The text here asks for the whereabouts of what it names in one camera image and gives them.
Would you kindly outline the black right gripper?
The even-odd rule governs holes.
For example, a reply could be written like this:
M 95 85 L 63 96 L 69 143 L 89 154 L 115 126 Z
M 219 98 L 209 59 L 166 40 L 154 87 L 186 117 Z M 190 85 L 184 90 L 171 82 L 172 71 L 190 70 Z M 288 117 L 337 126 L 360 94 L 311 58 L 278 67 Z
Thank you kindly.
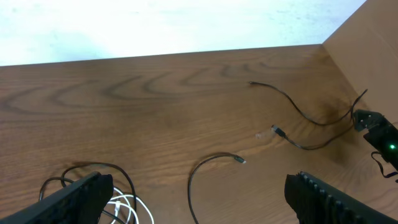
M 386 162 L 397 169 L 397 128 L 386 121 L 382 114 L 368 110 L 356 110 L 353 113 L 353 121 L 355 130 L 369 130 L 364 135 L 365 140 Z

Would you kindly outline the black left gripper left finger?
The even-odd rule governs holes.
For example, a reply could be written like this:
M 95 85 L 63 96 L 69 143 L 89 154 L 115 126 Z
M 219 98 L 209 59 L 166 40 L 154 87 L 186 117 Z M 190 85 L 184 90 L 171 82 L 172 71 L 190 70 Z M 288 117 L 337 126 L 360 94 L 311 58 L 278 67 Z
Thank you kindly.
M 113 196 L 113 177 L 93 172 L 35 204 L 1 220 L 1 224 L 96 223 Z

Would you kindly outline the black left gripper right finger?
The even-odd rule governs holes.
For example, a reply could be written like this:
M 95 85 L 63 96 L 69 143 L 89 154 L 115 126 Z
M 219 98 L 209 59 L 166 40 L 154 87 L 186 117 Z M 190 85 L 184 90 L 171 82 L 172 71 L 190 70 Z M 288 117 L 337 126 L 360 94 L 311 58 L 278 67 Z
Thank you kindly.
M 310 175 L 288 174 L 285 200 L 304 224 L 397 224 L 397 220 Z

